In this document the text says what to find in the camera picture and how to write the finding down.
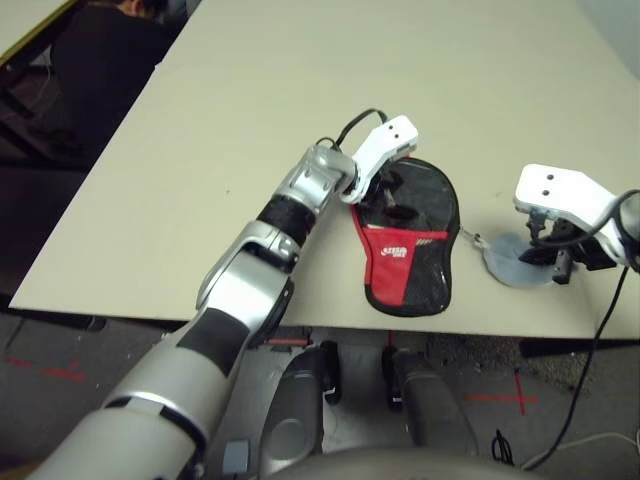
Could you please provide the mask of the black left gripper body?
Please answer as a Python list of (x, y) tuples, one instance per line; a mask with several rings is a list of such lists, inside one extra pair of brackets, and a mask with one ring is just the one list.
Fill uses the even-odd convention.
[(373, 204), (376, 200), (380, 200), (387, 207), (388, 205), (395, 203), (393, 191), (396, 187), (384, 187), (382, 185), (382, 171), (385, 168), (391, 168), (385, 164), (372, 178), (369, 188), (366, 191), (361, 203)]

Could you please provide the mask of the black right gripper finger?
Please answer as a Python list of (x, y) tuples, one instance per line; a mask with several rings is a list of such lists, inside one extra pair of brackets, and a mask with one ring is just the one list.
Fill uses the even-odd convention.
[(568, 248), (557, 251), (552, 280), (558, 285), (567, 285), (570, 282), (573, 271), (573, 259)]
[(534, 245), (525, 250), (518, 259), (534, 266), (552, 266), (556, 263), (556, 248)]

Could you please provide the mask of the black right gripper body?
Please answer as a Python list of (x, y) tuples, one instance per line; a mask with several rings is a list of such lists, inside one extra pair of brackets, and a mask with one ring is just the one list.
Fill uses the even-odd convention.
[(564, 247), (555, 247), (557, 251), (561, 248), (568, 248), (574, 263), (580, 263), (588, 271), (604, 270), (614, 268), (616, 263), (605, 253), (595, 238), (589, 238), (578, 242), (577, 239), (585, 234), (585, 231), (573, 225), (567, 220), (556, 220), (553, 223), (551, 234), (548, 240), (555, 243), (567, 243)]

